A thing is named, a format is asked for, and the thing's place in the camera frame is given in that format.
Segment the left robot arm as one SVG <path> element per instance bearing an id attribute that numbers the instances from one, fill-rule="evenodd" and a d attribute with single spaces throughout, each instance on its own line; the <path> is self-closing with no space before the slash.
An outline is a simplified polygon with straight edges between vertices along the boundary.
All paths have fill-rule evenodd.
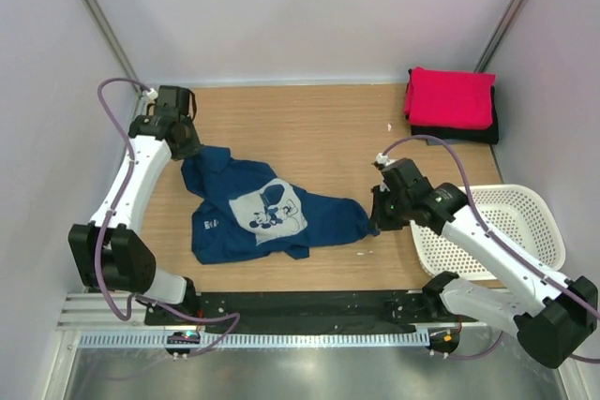
<path id="1" fill-rule="evenodd" d="M 132 304 L 139 301 L 165 309 L 186 325 L 200 312 L 194 284 L 158 267 L 141 230 L 168 163 L 196 156 L 203 148 L 194 125 L 196 97 L 185 87 L 138 86 L 146 109 L 129 126 L 105 111 L 124 141 L 124 158 L 96 212 L 86 223 L 73 225 L 67 241 L 82 283 L 99 291 L 119 319 L 130 319 Z"/>

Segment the blue printed t-shirt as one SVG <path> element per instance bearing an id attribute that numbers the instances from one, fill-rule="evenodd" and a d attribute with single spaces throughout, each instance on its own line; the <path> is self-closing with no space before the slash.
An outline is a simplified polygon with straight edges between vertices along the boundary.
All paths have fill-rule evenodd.
<path id="1" fill-rule="evenodd" d="M 310 193 L 266 163 L 206 146 L 184 160 L 186 189 L 202 200 L 191 217 L 191 251 L 202 264 L 247 261 L 283 252 L 305 259 L 313 247 L 378 235 L 356 201 Z"/>

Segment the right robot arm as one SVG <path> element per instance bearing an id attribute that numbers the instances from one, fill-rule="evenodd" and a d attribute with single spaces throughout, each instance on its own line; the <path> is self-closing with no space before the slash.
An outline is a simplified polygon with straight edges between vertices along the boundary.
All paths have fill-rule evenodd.
<path id="1" fill-rule="evenodd" d="M 444 272 L 429 283 L 425 314 L 450 315 L 486 324 L 517 339 L 538 363 L 557 368 L 597 329 L 599 290 L 588 278 L 570 279 L 551 269 L 487 223 L 471 190 L 444 183 L 433 187 L 409 158 L 378 155 L 382 182 L 373 188 L 377 220 L 413 222 L 466 251 L 505 287 L 487 289 Z"/>

